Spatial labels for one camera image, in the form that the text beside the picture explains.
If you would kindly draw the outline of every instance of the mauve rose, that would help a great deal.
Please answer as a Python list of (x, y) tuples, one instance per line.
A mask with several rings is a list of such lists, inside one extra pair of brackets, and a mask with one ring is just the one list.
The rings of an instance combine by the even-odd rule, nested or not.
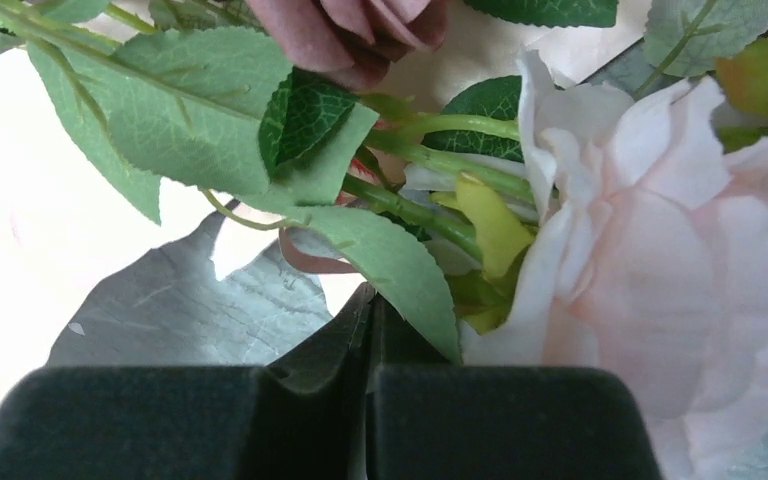
[(446, 0), (247, 0), (298, 67), (352, 90), (380, 82), (411, 50), (443, 42)]
[(768, 138), (724, 154), (711, 78), (634, 103), (520, 65), (541, 229), (507, 322), (462, 328), (464, 360), (611, 371), (667, 479), (725, 479), (768, 431)]

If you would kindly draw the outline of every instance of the dusty pink flower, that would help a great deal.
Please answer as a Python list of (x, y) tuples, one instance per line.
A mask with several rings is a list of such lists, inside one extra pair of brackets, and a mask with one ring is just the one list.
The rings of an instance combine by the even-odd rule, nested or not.
[(465, 361), (611, 371), (666, 478), (725, 478), (768, 431), (768, 138), (723, 153), (710, 78), (611, 108), (608, 87), (556, 92), (536, 54), (520, 66), (542, 228), (508, 321), (463, 328)]
[(291, 62), (354, 90), (440, 46), (446, 0), (247, 0)]

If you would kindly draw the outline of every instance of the flower stem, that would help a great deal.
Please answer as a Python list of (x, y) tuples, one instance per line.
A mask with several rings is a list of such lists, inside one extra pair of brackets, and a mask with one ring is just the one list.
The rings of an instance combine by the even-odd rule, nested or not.
[(664, 61), (658, 65), (655, 71), (652, 72), (652, 75), (649, 75), (649, 78), (643, 82), (643, 85), (634, 91), (632, 97), (634, 97), (635, 100), (640, 100), (643, 95), (646, 94), (646, 91), (649, 90), (649, 87), (651, 87), (652, 84), (655, 83), (655, 81), (657, 81), (658, 78), (663, 75), (668, 68), (670, 68), (670, 65), (672, 65), (673, 62), (678, 59), (679, 55), (681, 55), (681, 52), (683, 52), (687, 47), (687, 44), (690, 43), (690, 40), (696, 36), (696, 30), (699, 28), (699, 25), (701, 25), (708, 14), (711, 13), (711, 10), (714, 9), (716, 4), (717, 0), (707, 0), (705, 5), (702, 5), (702, 10), (699, 10), (699, 13), (696, 14), (696, 17), (693, 19), (693, 21), (687, 25), (687, 28), (684, 31), (684, 35), (678, 41), (676, 46), (664, 58)]
[(157, 28), (155, 28), (154, 25), (112, 3), (109, 3), (107, 7), (105, 7), (104, 14), (140, 33), (145, 33), (146, 35), (157, 33)]
[(468, 130), (519, 141), (516, 122), (481, 115), (421, 115), (399, 127), (397, 132), (408, 138), (419, 138), (444, 130)]
[(293, 222), (290, 220), (280, 220), (277, 222), (266, 223), (266, 224), (252, 222), (251, 220), (246, 220), (245, 218), (235, 214), (231, 210), (228, 210), (228, 207), (226, 207), (225, 205), (222, 205), (222, 202), (220, 202), (219, 199), (216, 198), (216, 195), (214, 195), (213, 192), (211, 192), (210, 190), (206, 188), (199, 188), (199, 191), (202, 193), (202, 195), (204, 195), (207, 201), (210, 202), (211, 205), (213, 205), (213, 208), (215, 208), (217, 212), (221, 213), (222, 215), (225, 215), (226, 217), (230, 218), (231, 220), (239, 223), (244, 227), (265, 232), (268, 230), (275, 230), (276, 228), (297, 226), (296, 222)]
[(207, 0), (184, 0), (184, 1), (187, 3), (191, 3), (193, 5), (197, 5), (209, 12), (212, 12), (214, 15), (221, 18), (222, 20), (225, 20), (231, 25), (243, 25), (243, 22), (241, 22), (239, 18), (231, 15), (224, 8), (214, 5)]
[(430, 170), (451, 175), (469, 173), (498, 193), (503, 193), (525, 202), (534, 202), (531, 188), (525, 179), (471, 162), (460, 155), (441, 152), (415, 144), (398, 133), (386, 130), (372, 130), (366, 137), (364, 145), (400, 157)]
[(382, 208), (410, 224), (433, 230), (463, 249), (469, 256), (481, 261), (481, 250), (475, 243), (475, 229), (471, 225), (438, 215), (385, 188), (364, 182), (351, 175), (346, 175), (343, 180), (343, 191), (365, 200), (371, 206)]

